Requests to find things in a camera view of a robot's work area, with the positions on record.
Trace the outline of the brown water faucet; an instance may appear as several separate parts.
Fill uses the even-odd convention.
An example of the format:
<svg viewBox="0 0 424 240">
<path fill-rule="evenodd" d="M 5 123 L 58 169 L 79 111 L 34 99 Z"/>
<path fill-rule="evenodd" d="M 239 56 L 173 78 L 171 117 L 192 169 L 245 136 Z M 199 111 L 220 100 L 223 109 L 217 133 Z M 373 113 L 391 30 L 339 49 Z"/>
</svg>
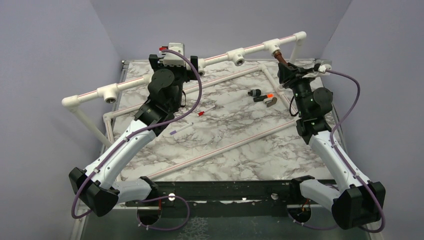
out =
<svg viewBox="0 0 424 240">
<path fill-rule="evenodd" d="M 280 50 L 274 51 L 272 55 L 278 61 L 279 65 L 283 65 L 285 67 L 289 66 L 287 61 L 284 59 L 283 54 L 281 53 Z"/>
</svg>

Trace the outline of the white PVC pipe frame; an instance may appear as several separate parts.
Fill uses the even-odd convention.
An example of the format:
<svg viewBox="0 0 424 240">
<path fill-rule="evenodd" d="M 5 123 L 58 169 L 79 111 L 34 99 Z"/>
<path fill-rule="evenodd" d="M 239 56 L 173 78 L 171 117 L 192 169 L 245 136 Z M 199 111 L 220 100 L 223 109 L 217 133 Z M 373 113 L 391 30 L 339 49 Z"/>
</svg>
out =
<svg viewBox="0 0 424 240">
<path fill-rule="evenodd" d="M 235 66 L 239 67 L 244 64 L 245 56 L 248 54 L 257 53 L 260 51 L 267 51 L 273 56 L 274 54 L 281 52 L 280 45 L 291 42 L 295 42 L 295 46 L 293 48 L 289 61 L 294 62 L 306 37 L 307 33 L 304 31 L 300 31 L 286 37 L 275 38 L 253 46 L 240 47 L 233 50 L 229 50 L 226 53 L 219 54 L 216 56 L 201 58 L 199 59 L 199 63 L 197 64 L 198 69 L 202 74 L 204 74 L 205 68 L 207 66 L 226 61 L 233 62 Z M 97 98 L 102 98 L 104 101 L 106 101 L 108 97 L 112 97 L 112 99 L 116 101 L 120 92 L 138 86 L 146 85 L 150 82 L 151 78 L 152 75 L 147 74 L 142 77 L 135 78 L 133 80 L 105 85 L 97 88 L 96 90 L 92 90 L 90 92 L 86 92 L 80 95 L 72 95 L 65 97 L 62 99 L 61 104 L 68 111 L 73 113 L 85 125 L 85 127 L 90 130 L 105 147 L 108 148 L 112 145 L 112 141 L 114 140 L 114 138 L 109 134 L 104 135 L 95 126 L 93 121 L 81 109 L 79 109 L 79 106 L 82 103 Z"/>
</svg>

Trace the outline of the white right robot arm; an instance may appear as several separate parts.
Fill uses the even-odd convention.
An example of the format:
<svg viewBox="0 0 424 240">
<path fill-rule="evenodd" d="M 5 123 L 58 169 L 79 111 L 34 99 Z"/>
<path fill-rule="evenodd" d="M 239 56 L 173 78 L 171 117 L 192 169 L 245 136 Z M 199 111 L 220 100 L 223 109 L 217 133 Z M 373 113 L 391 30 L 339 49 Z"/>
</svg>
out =
<svg viewBox="0 0 424 240">
<path fill-rule="evenodd" d="M 380 227 L 374 230 L 380 233 L 386 226 L 385 187 L 359 170 L 336 141 L 336 128 L 330 127 L 326 120 L 326 115 L 333 110 L 333 92 L 325 87 L 311 87 L 316 77 L 331 72 L 328 64 L 317 63 L 312 68 L 278 64 L 279 83 L 292 90 L 291 102 L 297 107 L 297 132 L 321 158 L 336 182 L 336 186 L 329 186 L 309 175 L 294 178 L 288 196 L 296 204 L 309 200 L 321 205 L 331 212 L 341 229 L 366 231 L 368 224 L 380 222 Z"/>
</svg>

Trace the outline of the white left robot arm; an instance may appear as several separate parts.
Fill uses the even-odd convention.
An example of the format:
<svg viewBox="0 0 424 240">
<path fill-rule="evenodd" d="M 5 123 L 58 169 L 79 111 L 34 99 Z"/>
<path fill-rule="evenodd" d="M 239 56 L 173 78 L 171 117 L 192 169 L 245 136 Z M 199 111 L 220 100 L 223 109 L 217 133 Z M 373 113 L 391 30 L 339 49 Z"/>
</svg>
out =
<svg viewBox="0 0 424 240">
<path fill-rule="evenodd" d="M 163 57 L 151 54 L 148 58 L 153 70 L 147 86 L 148 97 L 141 105 L 127 129 L 100 157 L 84 169 L 75 167 L 69 179 L 75 197 L 71 206 L 74 219 L 77 203 L 83 202 L 88 213 L 102 217 L 115 205 L 130 201 L 141 201 L 152 205 L 157 200 L 157 186 L 148 177 L 142 176 L 132 181 L 116 181 L 116 177 L 136 154 L 159 136 L 165 128 L 183 119 L 196 109 L 202 97 L 201 75 L 197 56 L 186 58 L 182 53 L 165 49 Z M 198 97 L 186 113 L 175 117 L 179 108 L 184 107 L 184 83 L 198 81 Z"/>
</svg>

